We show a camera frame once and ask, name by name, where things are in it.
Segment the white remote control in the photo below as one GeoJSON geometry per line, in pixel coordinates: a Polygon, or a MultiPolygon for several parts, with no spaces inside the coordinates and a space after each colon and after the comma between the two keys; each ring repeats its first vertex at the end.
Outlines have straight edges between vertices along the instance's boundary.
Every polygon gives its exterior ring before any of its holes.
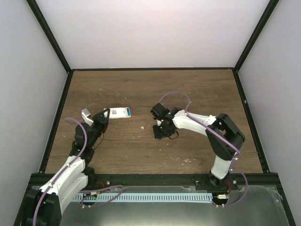
{"type": "Polygon", "coordinates": [[[129,118],[127,117],[127,107],[115,107],[110,108],[110,119],[121,119],[121,118],[129,118]]]}

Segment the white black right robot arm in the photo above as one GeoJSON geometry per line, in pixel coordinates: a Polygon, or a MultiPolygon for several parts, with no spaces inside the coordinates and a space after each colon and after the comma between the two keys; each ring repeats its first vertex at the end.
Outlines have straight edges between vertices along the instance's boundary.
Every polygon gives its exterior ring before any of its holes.
{"type": "Polygon", "coordinates": [[[204,116],[194,114],[178,107],[169,110],[157,103],[150,110],[157,124],[153,126],[154,137],[161,140],[178,135],[178,129],[197,132],[208,138],[215,154],[215,160],[209,171],[209,184],[219,190],[226,184],[233,161],[240,156],[240,148],[246,138],[233,120],[226,114],[204,116]]]}

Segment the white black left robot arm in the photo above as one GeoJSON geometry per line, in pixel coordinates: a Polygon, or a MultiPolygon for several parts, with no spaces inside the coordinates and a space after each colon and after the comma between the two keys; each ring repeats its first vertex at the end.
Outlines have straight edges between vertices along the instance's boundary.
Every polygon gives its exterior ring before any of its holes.
{"type": "Polygon", "coordinates": [[[88,166],[95,153],[95,143],[109,125],[109,108],[92,116],[82,110],[82,121],[73,121],[74,141],[64,165],[44,185],[31,189],[24,198],[22,226],[58,226],[67,206],[82,189],[91,190],[96,185],[95,171],[88,166]]]}

